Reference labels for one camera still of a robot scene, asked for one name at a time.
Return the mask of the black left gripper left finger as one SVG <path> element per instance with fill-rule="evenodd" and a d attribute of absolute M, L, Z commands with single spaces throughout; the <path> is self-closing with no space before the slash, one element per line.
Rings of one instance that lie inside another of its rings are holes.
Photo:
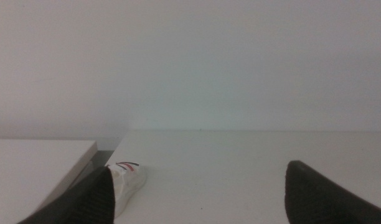
<path fill-rule="evenodd" d="M 113 224 L 115 193 L 111 171 L 99 167 L 20 224 Z"/>

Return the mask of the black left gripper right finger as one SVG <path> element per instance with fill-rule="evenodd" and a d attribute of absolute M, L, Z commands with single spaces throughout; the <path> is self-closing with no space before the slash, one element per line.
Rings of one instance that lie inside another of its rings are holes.
<path fill-rule="evenodd" d="M 301 161 L 290 161 L 286 169 L 285 210 L 295 224 L 381 224 L 380 207 Z"/>

